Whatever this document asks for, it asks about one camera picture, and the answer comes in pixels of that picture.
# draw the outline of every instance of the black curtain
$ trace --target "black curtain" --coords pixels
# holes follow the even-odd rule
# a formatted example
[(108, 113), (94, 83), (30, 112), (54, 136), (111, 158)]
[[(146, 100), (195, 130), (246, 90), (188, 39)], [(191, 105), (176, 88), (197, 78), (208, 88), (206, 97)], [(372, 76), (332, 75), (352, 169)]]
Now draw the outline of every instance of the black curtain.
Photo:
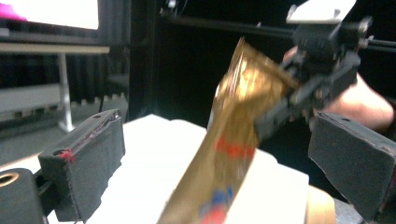
[[(11, 32), (90, 37), (110, 47), (128, 46), (131, 0), (98, 0), (98, 10), (98, 30), (15, 21), (0, 21), (0, 27)], [(111, 93), (106, 92), (107, 77), (129, 73), (129, 61), (120, 55), (67, 55), (66, 60), (72, 102), (93, 102), (94, 97)], [(55, 55), (0, 55), (0, 89), (56, 82), (59, 71)]]

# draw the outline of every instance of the table leg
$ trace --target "table leg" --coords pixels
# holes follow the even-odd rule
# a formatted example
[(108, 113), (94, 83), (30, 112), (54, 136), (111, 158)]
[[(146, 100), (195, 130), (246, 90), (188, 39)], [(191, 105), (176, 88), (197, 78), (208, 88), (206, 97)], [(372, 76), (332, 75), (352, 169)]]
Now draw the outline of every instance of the table leg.
[(67, 81), (66, 54), (58, 54), (59, 74), (61, 80), (61, 102), (64, 106), (64, 119), (58, 122), (59, 127), (69, 133), (74, 129), (70, 108), (69, 83)]

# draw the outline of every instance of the gray floor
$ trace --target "gray floor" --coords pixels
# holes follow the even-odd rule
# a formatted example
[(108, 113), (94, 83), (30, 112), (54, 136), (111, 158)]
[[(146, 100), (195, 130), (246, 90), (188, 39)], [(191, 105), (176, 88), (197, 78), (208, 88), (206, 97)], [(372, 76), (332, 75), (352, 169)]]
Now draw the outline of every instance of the gray floor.
[[(72, 106), (75, 126), (99, 112), (99, 103)], [(125, 98), (107, 100), (103, 110), (118, 108), (124, 117), (127, 110)], [(21, 119), (0, 122), (0, 166), (34, 155), (55, 144), (66, 135), (58, 127), (62, 111), (44, 112)]]

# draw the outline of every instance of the snack package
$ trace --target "snack package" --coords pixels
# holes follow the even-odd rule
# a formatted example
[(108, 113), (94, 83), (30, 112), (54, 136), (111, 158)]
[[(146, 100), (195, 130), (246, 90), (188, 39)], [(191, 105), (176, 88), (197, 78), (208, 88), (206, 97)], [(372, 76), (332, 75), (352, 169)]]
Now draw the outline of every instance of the snack package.
[(254, 120), (297, 85), (242, 38), (218, 86), (211, 125), (158, 223), (223, 223), (260, 143)]

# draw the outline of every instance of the candy bar wrapper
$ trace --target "candy bar wrapper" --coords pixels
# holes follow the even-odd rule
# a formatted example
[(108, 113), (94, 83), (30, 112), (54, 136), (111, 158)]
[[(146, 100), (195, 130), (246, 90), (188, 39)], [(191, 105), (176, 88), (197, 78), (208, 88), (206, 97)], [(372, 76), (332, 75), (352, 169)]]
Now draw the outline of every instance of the candy bar wrapper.
[(218, 86), (211, 125), (158, 223), (223, 223), (260, 143), (255, 118), (296, 87), (242, 38)]

